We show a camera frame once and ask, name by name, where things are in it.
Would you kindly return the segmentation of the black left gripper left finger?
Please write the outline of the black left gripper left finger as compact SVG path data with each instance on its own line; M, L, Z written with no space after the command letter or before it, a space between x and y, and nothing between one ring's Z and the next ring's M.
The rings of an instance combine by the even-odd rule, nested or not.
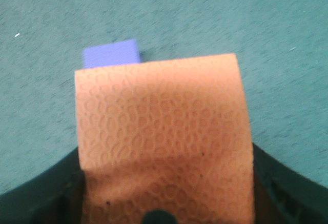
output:
M85 174L78 150L1 195L1 223L81 223Z

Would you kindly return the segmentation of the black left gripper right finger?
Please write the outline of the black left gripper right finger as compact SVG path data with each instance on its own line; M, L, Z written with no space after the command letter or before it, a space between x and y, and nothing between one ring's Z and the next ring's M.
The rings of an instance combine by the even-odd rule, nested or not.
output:
M256 223L327 223L327 188L274 159L254 153Z

